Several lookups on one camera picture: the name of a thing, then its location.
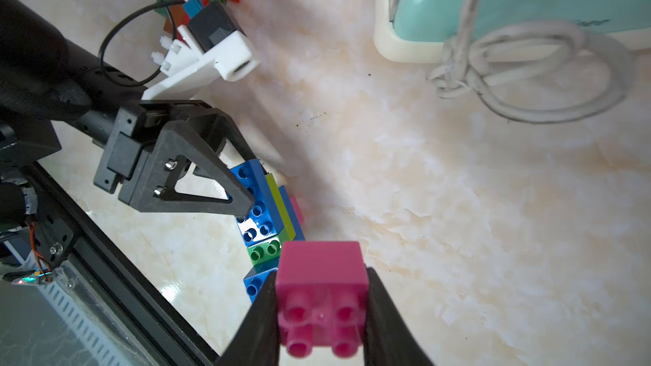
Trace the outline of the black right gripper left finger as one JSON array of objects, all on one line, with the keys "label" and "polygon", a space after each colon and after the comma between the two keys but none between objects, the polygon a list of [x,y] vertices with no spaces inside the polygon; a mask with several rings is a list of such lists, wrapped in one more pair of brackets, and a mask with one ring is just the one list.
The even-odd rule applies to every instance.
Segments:
[{"label": "black right gripper left finger", "polygon": [[217,366],[278,366],[281,334],[278,325],[276,272],[265,280],[235,337]]}]

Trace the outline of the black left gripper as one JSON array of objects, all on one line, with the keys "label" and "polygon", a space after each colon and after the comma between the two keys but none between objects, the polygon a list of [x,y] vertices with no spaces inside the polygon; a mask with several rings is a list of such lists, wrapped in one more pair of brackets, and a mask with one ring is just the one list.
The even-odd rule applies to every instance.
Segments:
[{"label": "black left gripper", "polygon": [[[244,217],[254,197],[220,159],[229,142],[244,161],[257,159],[234,119],[202,101],[130,101],[113,120],[94,185],[118,192],[141,213],[200,213]],[[223,198],[179,192],[192,173],[216,182]]]}]

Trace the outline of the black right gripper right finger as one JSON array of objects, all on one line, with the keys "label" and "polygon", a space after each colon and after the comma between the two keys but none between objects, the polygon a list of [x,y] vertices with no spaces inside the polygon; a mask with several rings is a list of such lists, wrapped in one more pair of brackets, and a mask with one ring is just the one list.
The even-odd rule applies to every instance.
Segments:
[{"label": "black right gripper right finger", "polygon": [[377,272],[369,267],[367,273],[370,284],[364,330],[364,364],[434,366],[412,336]]}]

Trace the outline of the blue long lego brick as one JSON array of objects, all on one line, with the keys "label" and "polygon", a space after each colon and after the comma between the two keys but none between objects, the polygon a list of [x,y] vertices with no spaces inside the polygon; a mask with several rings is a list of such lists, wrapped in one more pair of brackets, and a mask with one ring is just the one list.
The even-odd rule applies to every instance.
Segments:
[{"label": "blue long lego brick", "polygon": [[249,160],[231,172],[254,197],[251,210],[244,217],[236,218],[245,246],[277,236],[284,224],[259,160]]}]

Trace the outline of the lime lego brick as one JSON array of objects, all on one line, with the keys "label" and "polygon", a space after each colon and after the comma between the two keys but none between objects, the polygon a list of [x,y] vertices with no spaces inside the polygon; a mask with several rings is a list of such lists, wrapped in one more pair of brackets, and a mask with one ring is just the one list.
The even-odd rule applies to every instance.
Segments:
[{"label": "lime lego brick", "polygon": [[282,223],[284,226],[285,233],[287,235],[287,239],[289,241],[294,241],[296,238],[296,231],[294,230],[293,222],[290,219],[288,209],[286,207],[286,204],[284,203],[280,189],[278,185],[276,184],[276,180],[273,176],[273,174],[266,174],[265,175],[267,184],[271,190],[271,194],[274,198],[274,201],[276,203],[277,209],[279,214],[281,215]]}]

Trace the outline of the blue small lego brick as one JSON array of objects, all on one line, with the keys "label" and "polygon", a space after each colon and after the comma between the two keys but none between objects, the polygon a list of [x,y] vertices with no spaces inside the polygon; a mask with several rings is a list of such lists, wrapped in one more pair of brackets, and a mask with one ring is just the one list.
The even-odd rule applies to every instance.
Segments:
[{"label": "blue small lego brick", "polygon": [[251,303],[256,300],[268,276],[276,271],[277,266],[272,266],[270,268],[263,268],[260,266],[259,268],[252,268],[251,271],[247,273],[243,279],[243,284]]}]

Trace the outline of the pink small lego brick top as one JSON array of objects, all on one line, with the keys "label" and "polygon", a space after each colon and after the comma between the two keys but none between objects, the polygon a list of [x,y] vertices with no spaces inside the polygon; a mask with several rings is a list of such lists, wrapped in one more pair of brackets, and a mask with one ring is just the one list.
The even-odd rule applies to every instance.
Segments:
[{"label": "pink small lego brick top", "polygon": [[298,201],[296,200],[295,197],[291,197],[290,201],[291,201],[291,203],[293,205],[293,211],[294,211],[294,213],[295,213],[295,215],[297,217],[298,223],[300,223],[300,225],[303,225],[304,217],[303,217],[302,211],[301,211],[301,209],[300,209],[300,207],[298,205]]}]

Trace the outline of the brown small lego brick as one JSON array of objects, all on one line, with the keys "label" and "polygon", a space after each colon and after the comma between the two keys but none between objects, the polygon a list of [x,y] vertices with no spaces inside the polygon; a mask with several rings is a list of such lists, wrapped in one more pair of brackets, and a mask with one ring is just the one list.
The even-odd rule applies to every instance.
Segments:
[{"label": "brown small lego brick", "polygon": [[[180,25],[188,24],[190,18],[186,14],[186,11],[184,10],[183,6],[181,5],[171,6],[169,7],[169,10],[171,12],[172,19],[174,20],[176,28],[178,28]],[[172,36],[172,25],[167,15],[167,11],[165,9],[162,10],[162,15],[164,16],[165,19],[164,31],[168,33],[170,36]]]}]

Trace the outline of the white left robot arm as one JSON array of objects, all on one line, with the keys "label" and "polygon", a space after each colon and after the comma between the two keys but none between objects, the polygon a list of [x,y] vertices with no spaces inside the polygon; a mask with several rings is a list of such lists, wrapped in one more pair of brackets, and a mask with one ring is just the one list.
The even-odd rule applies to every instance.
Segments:
[{"label": "white left robot arm", "polygon": [[254,153],[232,118],[200,100],[147,100],[19,0],[1,0],[1,171],[61,148],[54,121],[102,149],[94,184],[143,213],[243,217],[254,196],[220,160]]}]

